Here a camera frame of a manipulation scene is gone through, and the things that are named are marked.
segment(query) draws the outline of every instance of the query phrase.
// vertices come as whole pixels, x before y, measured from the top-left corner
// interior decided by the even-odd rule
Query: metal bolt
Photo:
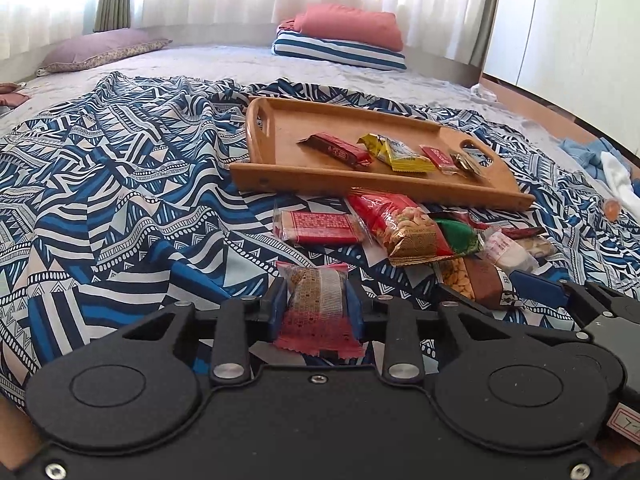
[[[51,478],[51,480],[63,480],[66,477],[66,469],[60,464],[49,464],[44,468],[44,473]]]
[[[389,375],[394,379],[413,379],[420,373],[420,368],[409,363],[398,363],[389,367]]]
[[[213,368],[213,374],[220,379],[237,379],[244,374],[244,367],[238,363],[222,363]]]
[[[569,478],[571,480],[586,480],[591,474],[591,468],[586,464],[578,464],[571,469]]]
[[[309,377],[309,381],[313,384],[326,384],[329,378],[326,375],[312,375]]]

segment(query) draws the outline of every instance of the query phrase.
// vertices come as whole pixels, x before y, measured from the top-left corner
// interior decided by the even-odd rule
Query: patterned blanket
[[[375,246],[298,250],[274,238],[279,208],[347,212],[343,200],[239,193],[228,164],[247,158],[250,96],[279,96],[430,119],[476,136],[535,195],[524,214],[472,210],[498,225],[544,226],[558,253],[553,280],[603,282],[637,294],[640,227],[611,224],[580,173],[565,173],[517,131],[478,113],[407,105],[340,88],[278,80],[238,86],[118,72],[94,91],[38,114],[0,139],[0,391],[18,405],[42,364],[175,300],[216,308],[263,293],[275,262],[340,261],[370,295],[428,308],[430,266],[393,268]],[[562,309],[533,302],[499,317],[572,329]],[[426,354],[433,356],[429,342]],[[206,370],[206,354],[196,370]]]

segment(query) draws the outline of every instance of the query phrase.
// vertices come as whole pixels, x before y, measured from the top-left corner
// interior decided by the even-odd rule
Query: blue and white striped pillow
[[[406,70],[400,52],[358,41],[318,40],[293,30],[280,30],[271,51],[277,56],[333,61],[378,70]]]

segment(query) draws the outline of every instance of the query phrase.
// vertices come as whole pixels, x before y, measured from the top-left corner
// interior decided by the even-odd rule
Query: purple pillow
[[[63,41],[42,62],[36,75],[78,72],[127,57],[160,50],[172,40],[154,40],[144,30],[120,28]]]

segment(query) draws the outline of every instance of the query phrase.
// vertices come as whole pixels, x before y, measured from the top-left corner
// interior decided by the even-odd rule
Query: white wardrobe
[[[484,72],[640,155],[640,0],[498,0]]]

